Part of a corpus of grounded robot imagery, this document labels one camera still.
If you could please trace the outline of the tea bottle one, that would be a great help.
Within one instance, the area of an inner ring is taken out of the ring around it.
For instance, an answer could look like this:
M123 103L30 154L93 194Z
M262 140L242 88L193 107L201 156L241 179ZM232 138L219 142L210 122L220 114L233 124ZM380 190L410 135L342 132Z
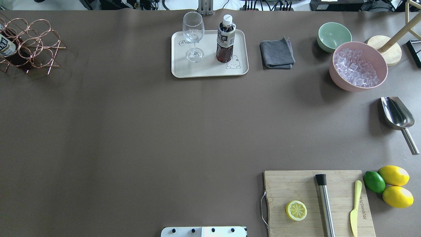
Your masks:
M223 16L218 26L216 58L221 63L227 63L233 56L236 25L230 14Z

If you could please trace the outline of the copper wire bottle basket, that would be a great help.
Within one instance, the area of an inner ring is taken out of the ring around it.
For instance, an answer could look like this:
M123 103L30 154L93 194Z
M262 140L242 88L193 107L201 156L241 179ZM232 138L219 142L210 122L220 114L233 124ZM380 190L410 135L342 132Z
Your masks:
M23 70L25 73L38 70L45 75L49 75L53 68L62 67L58 61L58 54L60 50L67 49L67 46L64 44L60 33L53 29L50 21L38 19L28 22L24 18L9 19L2 15L2 32L15 38L20 43L19 47L29 50L30 63L33 67L29 70ZM17 68L2 56L0 61L1 72L6 73L10 68Z

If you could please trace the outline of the tea bottle two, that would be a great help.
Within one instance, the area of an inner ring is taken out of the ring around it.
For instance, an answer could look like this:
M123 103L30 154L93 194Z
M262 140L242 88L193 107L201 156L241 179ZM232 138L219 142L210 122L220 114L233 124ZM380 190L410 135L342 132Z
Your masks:
M7 36L6 33L1 33L1 56L11 65L22 70L29 70L33 67L30 63L29 50L19 46L20 43L15 38Z

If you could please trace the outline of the cream rabbit tray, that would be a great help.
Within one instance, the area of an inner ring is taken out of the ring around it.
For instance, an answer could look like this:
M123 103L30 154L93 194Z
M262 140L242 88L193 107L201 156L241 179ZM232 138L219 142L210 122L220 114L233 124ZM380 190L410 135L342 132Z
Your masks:
M198 63L187 59L186 52L193 47L182 32L171 37L171 72L177 78L244 75L249 70L248 55L243 31L236 30L233 57L227 63L216 58L217 30L206 30L198 48L204 51L204 58Z

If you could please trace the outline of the clear wine glass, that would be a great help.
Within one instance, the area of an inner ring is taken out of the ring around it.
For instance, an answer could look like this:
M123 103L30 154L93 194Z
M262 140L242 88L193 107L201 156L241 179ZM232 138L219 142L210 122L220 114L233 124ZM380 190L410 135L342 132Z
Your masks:
M183 35L185 39L193 44L193 47L186 53L187 59L193 63L200 62L204 52L196 47L204 36L204 22L202 15L198 12L187 12L183 17Z

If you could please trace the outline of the bamboo cutting board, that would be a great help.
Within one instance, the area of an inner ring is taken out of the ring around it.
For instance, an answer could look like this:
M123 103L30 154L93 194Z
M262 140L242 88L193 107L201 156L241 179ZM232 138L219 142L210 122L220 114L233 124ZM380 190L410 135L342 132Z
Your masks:
M270 237L327 236L316 174L326 175L335 235L353 236L349 213L354 208L355 181L363 180L362 171L265 171ZM294 221L286 214L286 205L293 200L307 207L307 216L302 221Z

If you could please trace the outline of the lemon half slice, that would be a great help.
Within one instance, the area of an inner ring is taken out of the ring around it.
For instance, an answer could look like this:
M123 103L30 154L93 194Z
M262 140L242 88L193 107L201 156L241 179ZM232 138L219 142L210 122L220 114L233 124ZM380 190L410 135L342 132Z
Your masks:
M285 212L294 221L302 221L307 217L307 207L299 200L292 200L286 204Z

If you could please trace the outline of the steel muddler black tip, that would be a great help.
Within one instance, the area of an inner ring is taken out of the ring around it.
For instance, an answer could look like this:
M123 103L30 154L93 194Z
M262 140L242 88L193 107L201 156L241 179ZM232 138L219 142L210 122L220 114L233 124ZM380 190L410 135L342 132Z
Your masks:
M326 227L326 236L327 237L335 237L335 229L333 223L333 216L331 213L331 206L330 200L328 196L328 189L327 189L327 180L326 174L316 174L315 175L317 185L320 192L321 203L322 203L322 211L324 215L325 227Z

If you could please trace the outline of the green empty bowl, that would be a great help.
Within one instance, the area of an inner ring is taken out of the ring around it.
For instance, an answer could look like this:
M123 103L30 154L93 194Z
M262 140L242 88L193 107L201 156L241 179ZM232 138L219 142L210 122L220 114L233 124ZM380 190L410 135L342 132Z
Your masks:
M340 45L352 41L348 28L336 22L327 22L318 30L317 43L326 52L334 52Z

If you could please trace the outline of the pink bowl of ice cubes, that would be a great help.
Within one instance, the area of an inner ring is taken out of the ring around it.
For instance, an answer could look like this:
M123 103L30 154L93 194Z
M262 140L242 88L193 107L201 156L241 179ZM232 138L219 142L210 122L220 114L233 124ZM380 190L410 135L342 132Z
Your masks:
M380 86L388 75L388 66L373 47L352 41L334 51L329 73L343 90L362 92Z

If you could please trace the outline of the yellow plastic knife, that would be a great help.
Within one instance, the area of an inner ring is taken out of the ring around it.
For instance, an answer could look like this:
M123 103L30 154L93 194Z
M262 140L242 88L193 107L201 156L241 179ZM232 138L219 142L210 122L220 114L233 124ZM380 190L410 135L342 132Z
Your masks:
M358 237L359 199L362 192L362 182L356 180L354 184L353 209L349 213L349 222L354 237Z

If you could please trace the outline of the steel ice scoop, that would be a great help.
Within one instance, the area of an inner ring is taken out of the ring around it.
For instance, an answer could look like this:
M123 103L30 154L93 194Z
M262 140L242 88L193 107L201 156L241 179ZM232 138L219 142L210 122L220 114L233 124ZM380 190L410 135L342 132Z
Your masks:
M409 133L409 128L415 123L412 113L398 96L382 96L380 100L388 125L402 132L412 155L419 155L419 149Z

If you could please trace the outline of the wooden glass drying tree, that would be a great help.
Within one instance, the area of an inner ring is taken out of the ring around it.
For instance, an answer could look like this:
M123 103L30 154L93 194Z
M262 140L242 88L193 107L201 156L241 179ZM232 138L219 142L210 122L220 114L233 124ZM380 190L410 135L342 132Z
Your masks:
M421 39L421 36L413 31L413 28L421 21L421 13L418 12L418 14L413 18L410 18L409 16L410 6L414 6L420 10L420 3L416 2L415 0L407 0L404 5L405 25L393 37L390 38L387 36L372 36L365 42L367 45L373 47L381 54L388 66L395 66L401 60L402 50L401 46L398 45L397 42L406 33L411 33L417 39Z

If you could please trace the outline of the whole yellow lemon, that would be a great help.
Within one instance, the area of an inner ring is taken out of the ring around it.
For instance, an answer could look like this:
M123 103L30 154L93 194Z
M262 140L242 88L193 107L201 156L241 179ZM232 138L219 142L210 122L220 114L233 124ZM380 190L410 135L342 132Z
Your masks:
M406 208L414 202L412 193L400 186L389 186L385 188L382 197L385 203L395 208Z

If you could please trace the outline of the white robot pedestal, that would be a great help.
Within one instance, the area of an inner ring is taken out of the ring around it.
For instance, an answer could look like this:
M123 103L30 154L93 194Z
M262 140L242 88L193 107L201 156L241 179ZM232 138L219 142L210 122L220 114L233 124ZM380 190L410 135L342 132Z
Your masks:
M186 226L165 227L161 237L247 237L243 226Z

